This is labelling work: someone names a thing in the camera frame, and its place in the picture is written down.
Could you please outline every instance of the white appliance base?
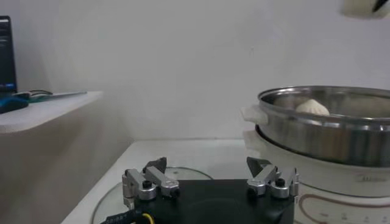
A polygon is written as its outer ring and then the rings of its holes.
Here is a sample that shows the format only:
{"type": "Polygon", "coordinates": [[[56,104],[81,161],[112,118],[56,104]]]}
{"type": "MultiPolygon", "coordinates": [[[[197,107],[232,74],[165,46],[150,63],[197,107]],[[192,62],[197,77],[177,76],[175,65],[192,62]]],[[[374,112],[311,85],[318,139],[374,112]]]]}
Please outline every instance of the white appliance base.
{"type": "Polygon", "coordinates": [[[281,167],[296,167],[300,182],[337,194],[357,197],[390,197],[390,168],[347,166],[330,163],[281,149],[256,131],[244,132],[248,149],[281,167]]]}
{"type": "Polygon", "coordinates": [[[390,197],[334,194],[301,184],[295,221],[301,224],[390,224],[390,197]]]}

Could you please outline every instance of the pot handle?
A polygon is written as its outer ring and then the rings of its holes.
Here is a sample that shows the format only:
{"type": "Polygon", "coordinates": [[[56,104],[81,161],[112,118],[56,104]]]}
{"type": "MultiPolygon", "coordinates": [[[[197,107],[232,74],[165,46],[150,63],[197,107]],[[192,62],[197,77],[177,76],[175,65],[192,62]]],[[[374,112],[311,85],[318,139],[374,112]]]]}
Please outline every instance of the pot handle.
{"type": "Polygon", "coordinates": [[[258,105],[242,108],[241,115],[243,116],[244,121],[253,122],[258,125],[268,124],[268,115],[262,111],[258,105]]]}

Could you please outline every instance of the black platform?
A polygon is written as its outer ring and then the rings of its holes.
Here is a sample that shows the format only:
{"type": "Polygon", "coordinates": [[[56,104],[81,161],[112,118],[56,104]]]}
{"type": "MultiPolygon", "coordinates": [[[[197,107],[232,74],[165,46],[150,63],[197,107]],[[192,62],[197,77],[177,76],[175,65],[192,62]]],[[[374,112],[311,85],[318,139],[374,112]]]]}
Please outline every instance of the black platform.
{"type": "Polygon", "coordinates": [[[156,224],[292,224],[294,198],[277,199],[269,191],[264,197],[250,199],[247,180],[181,180],[181,196],[135,202],[148,211],[156,224]]]}

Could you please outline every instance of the white wall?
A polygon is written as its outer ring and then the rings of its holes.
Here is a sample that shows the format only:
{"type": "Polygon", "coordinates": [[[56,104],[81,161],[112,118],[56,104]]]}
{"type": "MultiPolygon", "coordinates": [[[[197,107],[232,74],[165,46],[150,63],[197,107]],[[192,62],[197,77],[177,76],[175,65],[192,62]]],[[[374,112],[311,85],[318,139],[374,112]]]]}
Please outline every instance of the white wall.
{"type": "Polygon", "coordinates": [[[340,5],[0,0],[0,14],[13,19],[21,90],[105,91],[108,115],[92,116],[113,124],[104,127],[107,138],[123,142],[240,138],[248,124],[239,108],[268,88],[390,88],[389,19],[346,18],[340,5]]]}

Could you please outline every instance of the white shelf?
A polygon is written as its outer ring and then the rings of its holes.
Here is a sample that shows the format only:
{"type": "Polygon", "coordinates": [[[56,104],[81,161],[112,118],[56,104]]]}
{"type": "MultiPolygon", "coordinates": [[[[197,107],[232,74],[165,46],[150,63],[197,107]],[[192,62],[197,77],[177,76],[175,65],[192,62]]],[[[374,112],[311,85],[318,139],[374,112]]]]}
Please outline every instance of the white shelf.
{"type": "Polygon", "coordinates": [[[85,106],[102,96],[103,92],[87,92],[40,103],[21,110],[0,114],[0,134],[28,130],[85,106]]]}

